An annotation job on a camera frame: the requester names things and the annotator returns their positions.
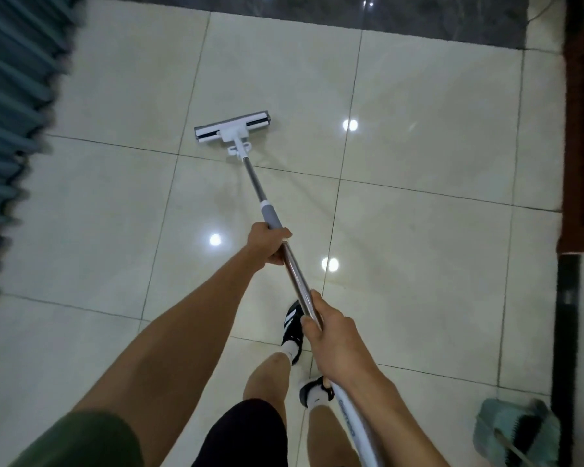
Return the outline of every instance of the teal curtain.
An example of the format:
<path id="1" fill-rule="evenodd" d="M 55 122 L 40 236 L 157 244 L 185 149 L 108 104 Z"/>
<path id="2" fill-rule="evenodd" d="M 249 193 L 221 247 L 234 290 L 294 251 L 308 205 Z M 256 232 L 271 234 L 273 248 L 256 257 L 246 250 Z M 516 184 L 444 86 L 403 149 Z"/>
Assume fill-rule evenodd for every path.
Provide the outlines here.
<path id="1" fill-rule="evenodd" d="M 8 201 L 20 193 L 14 180 L 39 150 L 35 133 L 55 97 L 49 81 L 63 73 L 57 58 L 69 51 L 66 30 L 76 22 L 76 1 L 0 0 L 0 225 L 9 221 Z"/>

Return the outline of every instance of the shoe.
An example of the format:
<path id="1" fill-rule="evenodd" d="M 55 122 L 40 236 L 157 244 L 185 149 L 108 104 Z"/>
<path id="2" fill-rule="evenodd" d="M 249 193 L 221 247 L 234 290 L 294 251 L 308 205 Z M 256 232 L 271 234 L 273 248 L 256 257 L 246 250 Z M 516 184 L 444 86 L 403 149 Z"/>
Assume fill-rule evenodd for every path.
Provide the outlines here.
<path id="1" fill-rule="evenodd" d="M 310 380 L 305 385 L 301 387 L 301 391 L 299 392 L 299 398 L 301 399 L 301 404 L 307 408 L 307 396 L 310 394 L 310 390 L 314 388 L 316 385 L 320 385 L 320 388 L 323 389 L 329 396 L 329 401 L 333 400 L 335 397 L 335 393 L 331 387 L 327 388 L 323 385 L 324 377 L 319 376 L 316 380 Z"/>
<path id="2" fill-rule="evenodd" d="M 283 321 L 283 340 L 281 345 L 286 341 L 294 341 L 298 345 L 298 353 L 296 357 L 292 360 L 292 365 L 298 362 L 299 357 L 301 357 L 301 352 L 303 351 L 303 326 L 301 325 L 301 317 L 303 316 L 303 308 L 298 300 L 296 300 L 288 313 L 286 313 L 286 319 Z"/>

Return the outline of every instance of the forearm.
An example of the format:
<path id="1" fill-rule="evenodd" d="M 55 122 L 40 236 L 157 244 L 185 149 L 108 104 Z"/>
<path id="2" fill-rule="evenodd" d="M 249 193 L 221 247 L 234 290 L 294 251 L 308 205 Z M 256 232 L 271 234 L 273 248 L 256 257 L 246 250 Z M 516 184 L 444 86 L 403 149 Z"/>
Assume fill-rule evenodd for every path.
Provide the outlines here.
<path id="1" fill-rule="evenodd" d="M 115 412 L 159 465 L 192 415 L 247 286 L 264 265 L 243 248 L 132 341 L 74 408 Z"/>
<path id="2" fill-rule="evenodd" d="M 394 467 L 449 467 L 415 421 L 397 388 L 375 366 L 344 387 Z"/>

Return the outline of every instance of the person's right arm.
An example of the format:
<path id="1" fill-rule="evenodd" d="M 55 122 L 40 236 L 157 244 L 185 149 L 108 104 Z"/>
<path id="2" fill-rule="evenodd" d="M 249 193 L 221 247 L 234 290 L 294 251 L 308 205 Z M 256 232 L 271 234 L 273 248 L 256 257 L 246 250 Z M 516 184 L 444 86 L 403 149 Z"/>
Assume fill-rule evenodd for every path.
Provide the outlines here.
<path id="1" fill-rule="evenodd" d="M 324 330 L 308 316 L 303 332 L 318 369 L 340 385 L 381 441 L 395 467 L 449 467 L 416 423 L 398 389 L 382 374 L 359 336 L 355 322 L 312 290 Z"/>

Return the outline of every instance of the green sleeve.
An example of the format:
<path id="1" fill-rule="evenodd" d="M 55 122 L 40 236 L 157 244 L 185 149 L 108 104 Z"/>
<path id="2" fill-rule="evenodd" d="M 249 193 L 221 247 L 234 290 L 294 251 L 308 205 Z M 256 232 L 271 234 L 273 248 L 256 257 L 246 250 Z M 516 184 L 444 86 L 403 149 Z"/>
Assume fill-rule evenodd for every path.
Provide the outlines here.
<path id="1" fill-rule="evenodd" d="M 73 412 L 33 442 L 11 467 L 142 467 L 136 435 L 120 417 Z"/>

